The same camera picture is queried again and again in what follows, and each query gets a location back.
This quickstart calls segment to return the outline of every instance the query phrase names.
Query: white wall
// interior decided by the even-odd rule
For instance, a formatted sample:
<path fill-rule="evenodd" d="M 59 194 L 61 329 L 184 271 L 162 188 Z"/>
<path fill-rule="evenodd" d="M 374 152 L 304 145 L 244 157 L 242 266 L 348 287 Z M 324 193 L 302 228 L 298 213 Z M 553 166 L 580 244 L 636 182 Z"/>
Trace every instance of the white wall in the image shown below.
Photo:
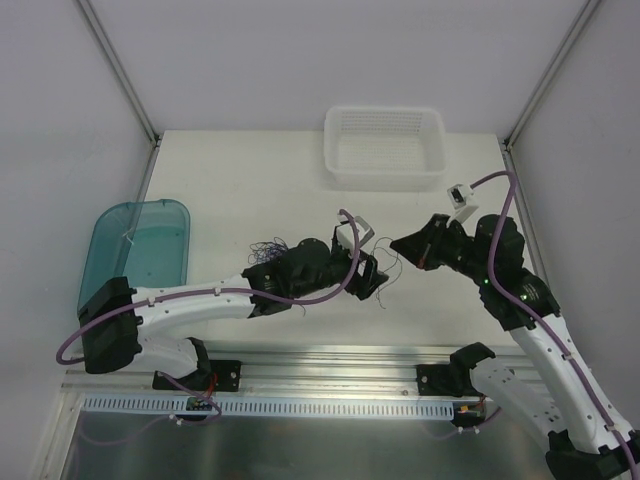
<path fill-rule="evenodd" d="M 148 143 L 71 1 L 0 3 L 0 477 L 27 478 L 93 223 Z"/>
<path fill-rule="evenodd" d="M 516 144 L 545 265 L 596 377 L 640 427 L 640 2 L 604 2 Z"/>
<path fill-rule="evenodd" d="M 167 129 L 321 129 L 335 104 L 431 105 L 506 136 L 585 0 L 94 0 Z"/>

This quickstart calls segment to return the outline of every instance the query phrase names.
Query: robotic arm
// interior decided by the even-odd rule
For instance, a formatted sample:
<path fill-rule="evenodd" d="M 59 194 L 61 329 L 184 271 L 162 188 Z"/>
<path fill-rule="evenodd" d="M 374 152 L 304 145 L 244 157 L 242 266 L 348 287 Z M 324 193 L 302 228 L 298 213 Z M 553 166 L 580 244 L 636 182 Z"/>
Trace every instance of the robotic arm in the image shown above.
<path fill-rule="evenodd" d="M 468 186 L 453 187 L 453 218 L 434 215 L 391 248 L 419 269 L 447 266 L 470 278 L 485 309 L 532 360 L 555 404 L 517 381 L 482 344 L 453 354 L 449 368 L 428 376 L 428 384 L 445 395 L 462 396 L 467 386 L 493 398 L 546 447 L 547 464 L 558 479 L 620 475 L 640 460 L 640 432 L 591 374 L 547 285 L 523 267 L 524 237 L 513 219 L 487 215 L 474 237 L 466 234 L 461 221 L 477 208 L 472 195 Z"/>
<path fill-rule="evenodd" d="M 226 280 L 153 289 L 132 287 L 126 277 L 109 280 L 79 312 L 84 351 L 80 361 L 88 373 L 124 367 L 156 370 L 184 387 L 202 390 L 211 381 L 203 343 L 164 337 L 162 330 L 202 320 L 273 315 L 294 304 L 328 300 L 342 289 L 360 300 L 368 298 L 389 277 L 378 271 L 372 255 L 360 249 L 373 237 L 371 227 L 342 212 L 347 220 L 334 229 L 331 249 L 308 238 Z M 336 284 L 340 287 L 323 298 L 296 300 Z M 78 363 L 62 359 L 69 344 L 59 350 L 59 363 Z"/>

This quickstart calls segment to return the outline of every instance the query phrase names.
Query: white bin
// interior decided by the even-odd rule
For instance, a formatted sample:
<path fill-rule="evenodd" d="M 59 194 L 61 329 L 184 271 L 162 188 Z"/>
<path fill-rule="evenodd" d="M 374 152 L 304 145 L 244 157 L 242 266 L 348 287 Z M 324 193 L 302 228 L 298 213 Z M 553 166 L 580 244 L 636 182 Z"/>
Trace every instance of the white bin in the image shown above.
<path fill-rule="evenodd" d="M 444 125 L 430 108 L 332 107 L 324 159 L 337 182 L 356 190 L 421 191 L 447 170 Z"/>

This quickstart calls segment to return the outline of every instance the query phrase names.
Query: table surface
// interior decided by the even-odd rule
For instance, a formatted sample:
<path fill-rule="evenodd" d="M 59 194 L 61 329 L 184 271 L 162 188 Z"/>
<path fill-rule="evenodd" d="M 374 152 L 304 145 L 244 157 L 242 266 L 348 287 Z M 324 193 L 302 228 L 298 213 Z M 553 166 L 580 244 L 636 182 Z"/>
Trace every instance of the table surface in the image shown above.
<path fill-rule="evenodd" d="M 380 237 L 421 229 L 434 213 L 451 213 L 446 188 L 503 170 L 494 135 L 447 134 L 451 167 L 433 191 L 343 191 L 324 168 L 322 132 L 168 131 L 151 177 L 147 200 L 172 198 L 191 214 L 188 283 L 227 278 L 249 266 L 250 244 L 283 238 L 290 246 L 308 237 L 330 244 L 336 213 L 362 216 Z M 481 207 L 466 223 L 473 234 L 481 215 L 498 213 L 508 183 L 496 179 L 476 192 Z M 519 225 L 517 211 L 510 214 Z M 378 246 L 387 247 L 381 240 Z M 395 256 L 376 251 L 380 267 Z M 529 264 L 528 252 L 525 260 Z M 396 265 L 388 273 L 398 274 Z M 271 317 L 222 319 L 173 329 L 202 340 L 299 345 L 451 345 L 483 342 L 512 346 L 511 337 L 483 308 L 475 285 L 446 268 L 423 272 L 408 262 L 400 278 L 374 298 L 348 294 L 293 307 Z"/>

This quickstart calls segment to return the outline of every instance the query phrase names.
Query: perforated metal strip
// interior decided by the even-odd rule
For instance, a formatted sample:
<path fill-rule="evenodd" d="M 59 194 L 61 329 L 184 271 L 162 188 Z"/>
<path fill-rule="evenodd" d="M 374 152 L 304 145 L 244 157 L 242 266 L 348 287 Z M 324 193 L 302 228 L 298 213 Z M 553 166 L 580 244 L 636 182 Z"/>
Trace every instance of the perforated metal strip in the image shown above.
<path fill-rule="evenodd" d="M 169 413 L 203 415 L 187 411 L 189 397 L 181 395 L 88 394 L 87 412 Z M 214 399 L 223 415 L 244 417 L 395 418 L 451 420 L 453 404 L 428 400 L 342 400 L 309 398 L 219 397 Z"/>

